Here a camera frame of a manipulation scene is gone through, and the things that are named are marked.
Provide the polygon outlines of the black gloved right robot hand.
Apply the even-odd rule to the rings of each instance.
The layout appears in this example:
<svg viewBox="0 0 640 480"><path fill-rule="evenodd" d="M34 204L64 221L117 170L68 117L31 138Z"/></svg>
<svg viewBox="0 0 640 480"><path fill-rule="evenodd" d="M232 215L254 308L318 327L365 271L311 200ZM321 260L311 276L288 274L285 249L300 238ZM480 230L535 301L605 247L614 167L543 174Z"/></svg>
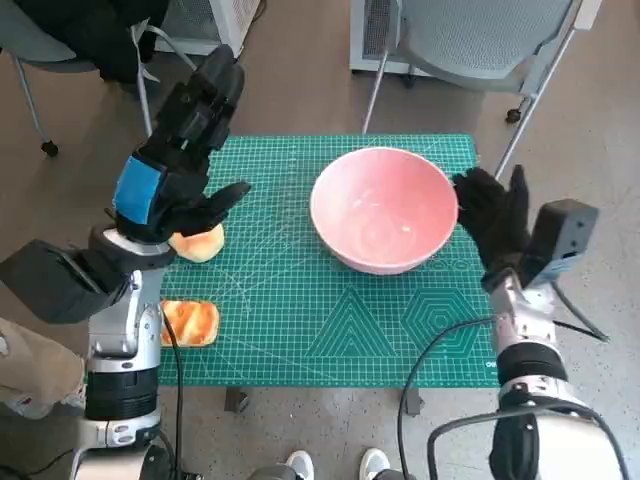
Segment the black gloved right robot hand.
<svg viewBox="0 0 640 480"><path fill-rule="evenodd" d="M503 186L482 168L453 176L458 201L458 223L474 241L488 275L513 269L524 254L529 189L524 168L516 165L509 185Z"/></svg>

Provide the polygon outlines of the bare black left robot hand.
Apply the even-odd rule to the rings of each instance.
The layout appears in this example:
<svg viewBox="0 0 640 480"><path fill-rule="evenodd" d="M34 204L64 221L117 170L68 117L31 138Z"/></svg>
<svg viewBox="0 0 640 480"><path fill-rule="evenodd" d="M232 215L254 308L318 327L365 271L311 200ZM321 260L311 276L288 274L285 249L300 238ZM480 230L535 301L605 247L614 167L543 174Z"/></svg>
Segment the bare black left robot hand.
<svg viewBox="0 0 640 480"><path fill-rule="evenodd" d="M210 154L230 133L245 72L227 45L215 49L179 82L156 116L151 136L138 147L117 180L116 229L132 241L162 243L215 228L250 191L245 181L207 196Z"/></svg>

